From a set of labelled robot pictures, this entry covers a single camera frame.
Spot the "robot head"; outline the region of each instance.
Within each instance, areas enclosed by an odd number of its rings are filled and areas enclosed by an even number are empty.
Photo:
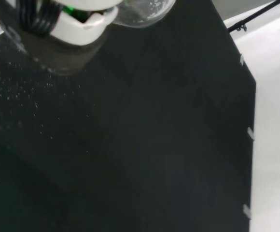
[[[174,1],[0,0],[0,27],[41,67],[68,75],[96,54],[108,25],[146,27],[161,19]]]

